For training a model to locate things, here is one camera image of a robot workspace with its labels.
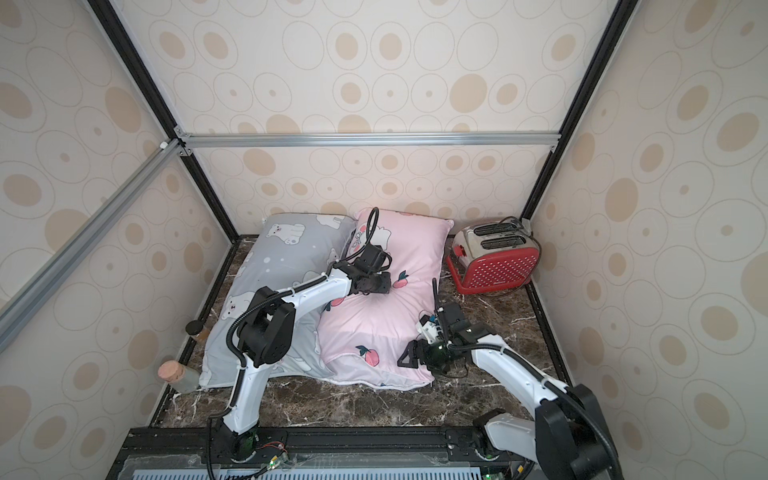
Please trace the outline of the pink peach print pillow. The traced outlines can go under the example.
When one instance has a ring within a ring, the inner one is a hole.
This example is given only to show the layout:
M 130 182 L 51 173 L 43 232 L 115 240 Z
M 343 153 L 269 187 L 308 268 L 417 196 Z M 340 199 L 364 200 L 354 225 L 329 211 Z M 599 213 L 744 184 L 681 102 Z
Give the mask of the pink peach print pillow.
M 393 257 L 387 294 L 350 295 L 321 314 L 321 359 L 337 385 L 363 384 L 407 391 L 434 381 L 424 367 L 397 365 L 418 336 L 420 317 L 434 310 L 432 281 L 440 277 L 443 251 L 454 222 L 382 210 L 372 235 Z

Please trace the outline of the grey bear print pillow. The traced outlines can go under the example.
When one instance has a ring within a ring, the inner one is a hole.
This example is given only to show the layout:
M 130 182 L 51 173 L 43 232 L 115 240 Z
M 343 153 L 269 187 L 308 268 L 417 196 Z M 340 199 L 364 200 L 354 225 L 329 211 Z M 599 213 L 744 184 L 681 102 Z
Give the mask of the grey bear print pillow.
M 227 348 L 229 327 L 261 287 L 296 287 L 327 270 L 345 252 L 356 221 L 344 215 L 283 213 L 270 216 L 240 266 L 219 320 L 205 345 L 199 384 L 234 385 L 239 362 Z

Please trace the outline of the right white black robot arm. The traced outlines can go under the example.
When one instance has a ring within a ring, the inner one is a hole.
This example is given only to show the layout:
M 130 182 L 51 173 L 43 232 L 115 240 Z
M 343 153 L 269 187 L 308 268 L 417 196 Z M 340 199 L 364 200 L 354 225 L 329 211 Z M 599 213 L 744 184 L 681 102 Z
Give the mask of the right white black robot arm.
M 416 324 L 418 336 L 398 358 L 403 368 L 444 373 L 460 358 L 493 376 L 529 413 L 494 410 L 475 422 L 483 453 L 510 452 L 549 479 L 623 476 L 601 407 L 586 386 L 570 386 L 535 367 L 456 303 L 439 305 Z

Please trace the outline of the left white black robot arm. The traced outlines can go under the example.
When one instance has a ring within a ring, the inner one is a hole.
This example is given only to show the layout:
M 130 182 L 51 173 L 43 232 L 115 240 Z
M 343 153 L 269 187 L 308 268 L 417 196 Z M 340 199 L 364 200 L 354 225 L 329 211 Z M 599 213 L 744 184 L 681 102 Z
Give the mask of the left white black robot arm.
M 224 444 L 227 458 L 237 463 L 250 459 L 255 452 L 255 428 L 263 394 L 276 363 L 291 347 L 295 320 L 349 295 L 387 294 L 392 286 L 391 263 L 391 255 L 381 246 L 366 244 L 316 278 L 285 289 L 257 290 L 250 306 L 225 337 L 239 365 L 227 407 L 208 419 L 207 468 L 214 462 L 216 441 Z

